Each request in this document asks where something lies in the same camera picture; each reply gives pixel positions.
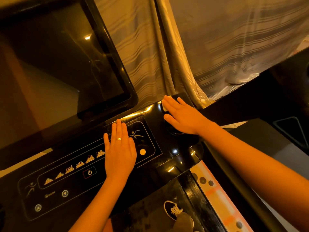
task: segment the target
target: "finger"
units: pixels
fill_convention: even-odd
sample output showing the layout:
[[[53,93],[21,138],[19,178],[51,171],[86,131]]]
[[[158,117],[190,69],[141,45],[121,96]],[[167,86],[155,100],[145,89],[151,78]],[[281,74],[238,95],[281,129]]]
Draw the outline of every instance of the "finger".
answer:
[[[122,136],[122,127],[121,127],[121,120],[117,120],[117,129],[116,129],[116,143],[121,143],[121,136]]]
[[[181,131],[181,124],[171,115],[165,114],[164,120],[166,120],[168,123],[170,123],[175,129]]]
[[[129,135],[128,135],[128,130],[127,130],[126,123],[122,123],[121,127],[122,127],[121,141],[122,141],[123,144],[127,145],[128,142],[129,142]]]
[[[165,99],[162,100],[162,105],[164,105],[164,107],[165,107],[171,114],[175,114],[176,109],[173,108]]]
[[[177,101],[178,101],[181,105],[183,105],[183,106],[187,105],[186,102],[183,101],[182,98],[180,98],[180,97],[177,98]]]
[[[110,147],[107,133],[104,134],[103,139],[104,139],[105,153],[106,153],[109,150],[109,147]]]
[[[113,123],[112,124],[111,146],[113,146],[115,144],[115,141],[116,141],[116,128],[117,128],[116,123]]]
[[[180,105],[175,99],[172,97],[164,96],[164,100],[166,100],[173,108],[180,109],[182,108],[182,105]]]
[[[135,148],[135,143],[134,143],[133,138],[129,138],[129,146],[130,146],[131,155],[136,160],[137,153],[136,153],[136,148]]]

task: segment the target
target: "person's left hand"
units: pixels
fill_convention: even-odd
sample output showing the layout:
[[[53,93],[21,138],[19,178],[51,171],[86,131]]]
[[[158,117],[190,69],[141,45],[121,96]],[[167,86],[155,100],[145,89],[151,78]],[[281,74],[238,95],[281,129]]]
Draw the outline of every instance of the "person's left hand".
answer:
[[[112,137],[109,143],[108,134],[104,134],[106,179],[117,181],[123,186],[133,170],[136,161],[136,149],[132,138],[129,138],[127,126],[117,120],[112,124]]]

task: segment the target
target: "black sneaker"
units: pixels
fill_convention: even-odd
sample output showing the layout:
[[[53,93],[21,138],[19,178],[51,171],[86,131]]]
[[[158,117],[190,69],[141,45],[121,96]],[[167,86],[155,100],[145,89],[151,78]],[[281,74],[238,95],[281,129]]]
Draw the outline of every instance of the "black sneaker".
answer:
[[[176,220],[177,216],[183,211],[182,209],[179,209],[177,207],[176,203],[172,201],[168,201],[168,200],[164,202],[163,207],[164,207],[166,214],[173,220]]]

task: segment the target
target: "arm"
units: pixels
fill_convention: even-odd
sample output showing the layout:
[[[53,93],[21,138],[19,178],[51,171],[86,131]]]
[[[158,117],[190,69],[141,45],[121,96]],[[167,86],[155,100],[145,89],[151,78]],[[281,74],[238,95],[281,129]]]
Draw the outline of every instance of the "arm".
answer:
[[[309,181],[234,137],[181,98],[165,96],[164,119],[181,132],[203,137],[264,200],[300,231],[309,231]]]
[[[117,124],[113,123],[111,143],[107,133],[104,134],[104,143],[106,180],[69,232],[102,232],[133,170],[137,153],[125,123],[120,120],[117,120]]]

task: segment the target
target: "hand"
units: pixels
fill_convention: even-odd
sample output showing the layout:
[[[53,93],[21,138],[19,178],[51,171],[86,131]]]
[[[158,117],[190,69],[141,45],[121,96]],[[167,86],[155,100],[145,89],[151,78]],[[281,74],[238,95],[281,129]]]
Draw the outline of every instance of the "hand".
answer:
[[[211,123],[197,109],[186,104],[181,98],[177,98],[177,100],[179,103],[166,95],[162,100],[164,107],[172,114],[172,116],[165,114],[164,119],[175,129],[183,133],[198,135],[201,126]]]
[[[104,134],[106,179],[117,181],[123,187],[133,170],[136,161],[136,149],[132,138],[128,136],[125,123],[117,120],[112,124],[111,143],[108,134]]]

